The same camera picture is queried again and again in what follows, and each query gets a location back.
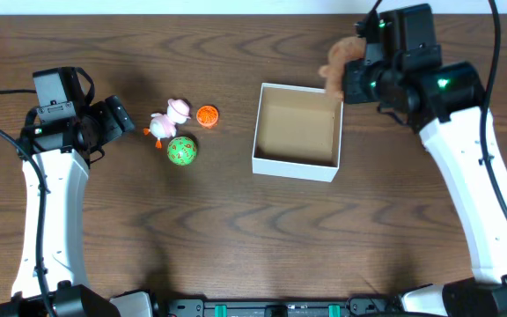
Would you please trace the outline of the brown plush toy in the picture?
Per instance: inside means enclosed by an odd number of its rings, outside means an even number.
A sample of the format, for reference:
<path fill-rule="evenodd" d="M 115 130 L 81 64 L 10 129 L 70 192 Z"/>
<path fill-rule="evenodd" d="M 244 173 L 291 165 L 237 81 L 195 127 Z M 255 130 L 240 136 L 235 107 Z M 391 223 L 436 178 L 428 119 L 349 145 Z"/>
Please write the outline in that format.
<path fill-rule="evenodd" d="M 364 57 L 366 40 L 356 36 L 337 41 L 328 51 L 327 64 L 319 68 L 320 77 L 325 79 L 326 94 L 344 100 L 342 79 L 345 64 Z"/>

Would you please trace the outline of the pink toy duck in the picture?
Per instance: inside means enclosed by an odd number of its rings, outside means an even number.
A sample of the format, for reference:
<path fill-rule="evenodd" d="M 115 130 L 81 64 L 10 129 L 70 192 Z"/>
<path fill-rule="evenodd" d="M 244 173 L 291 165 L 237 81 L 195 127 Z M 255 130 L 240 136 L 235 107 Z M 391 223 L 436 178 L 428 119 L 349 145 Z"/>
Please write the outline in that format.
<path fill-rule="evenodd" d="M 175 137 L 177 134 L 177 125 L 183 124 L 190 119 L 190 106 L 185 100 L 169 99 L 167 109 L 164 114 L 151 114 L 151 122 L 143 133 L 156 138 L 155 147 L 162 148 L 162 139 Z"/>

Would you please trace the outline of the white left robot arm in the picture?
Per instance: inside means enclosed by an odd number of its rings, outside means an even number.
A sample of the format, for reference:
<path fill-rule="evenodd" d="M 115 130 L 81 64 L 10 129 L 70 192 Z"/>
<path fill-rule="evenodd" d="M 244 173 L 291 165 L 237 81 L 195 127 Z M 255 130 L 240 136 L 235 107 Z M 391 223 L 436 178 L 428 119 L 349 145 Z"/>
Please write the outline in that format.
<path fill-rule="evenodd" d="M 83 204 L 91 155 L 135 127 L 120 99 L 34 108 L 13 141 L 26 180 L 26 225 L 11 299 L 0 316 L 119 316 L 129 301 L 89 287 Z"/>

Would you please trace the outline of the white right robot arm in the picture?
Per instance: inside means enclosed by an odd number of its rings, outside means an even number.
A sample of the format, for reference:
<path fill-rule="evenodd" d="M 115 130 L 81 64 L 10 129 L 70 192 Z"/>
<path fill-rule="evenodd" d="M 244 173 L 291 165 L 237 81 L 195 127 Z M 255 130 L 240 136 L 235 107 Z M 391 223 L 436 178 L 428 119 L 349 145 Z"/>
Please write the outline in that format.
<path fill-rule="evenodd" d="M 474 66 L 360 59 L 346 64 L 343 90 L 349 104 L 377 101 L 407 115 L 442 174 L 467 240 L 471 278 L 406 291 L 393 312 L 507 316 L 507 169 Z"/>

